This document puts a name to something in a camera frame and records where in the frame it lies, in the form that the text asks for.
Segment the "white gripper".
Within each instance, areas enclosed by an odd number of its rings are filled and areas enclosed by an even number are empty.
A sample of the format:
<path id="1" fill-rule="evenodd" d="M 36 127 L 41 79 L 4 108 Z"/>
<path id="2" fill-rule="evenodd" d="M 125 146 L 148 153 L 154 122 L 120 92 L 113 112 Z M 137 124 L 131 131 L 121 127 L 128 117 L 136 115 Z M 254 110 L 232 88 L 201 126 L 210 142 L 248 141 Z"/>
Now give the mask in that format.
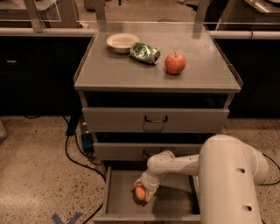
<path id="1" fill-rule="evenodd" d="M 135 181 L 134 187 L 137 186 L 144 186 L 147 189 L 145 191 L 145 201 L 149 202 L 160 186 L 160 177 L 153 172 L 146 170 L 142 173 L 141 177 Z"/>

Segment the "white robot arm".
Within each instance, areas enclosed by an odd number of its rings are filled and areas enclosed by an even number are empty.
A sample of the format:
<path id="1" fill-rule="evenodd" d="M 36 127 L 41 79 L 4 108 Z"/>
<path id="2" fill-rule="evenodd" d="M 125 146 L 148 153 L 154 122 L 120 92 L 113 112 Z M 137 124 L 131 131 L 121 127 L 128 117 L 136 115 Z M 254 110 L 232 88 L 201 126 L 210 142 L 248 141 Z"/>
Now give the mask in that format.
<path id="1" fill-rule="evenodd" d="M 201 224 L 262 224 L 255 186 L 268 171 L 259 150 L 235 137 L 216 135 L 197 155 L 176 157 L 166 150 L 150 157 L 147 170 L 134 184 L 135 195 L 150 201 L 165 174 L 196 176 Z"/>

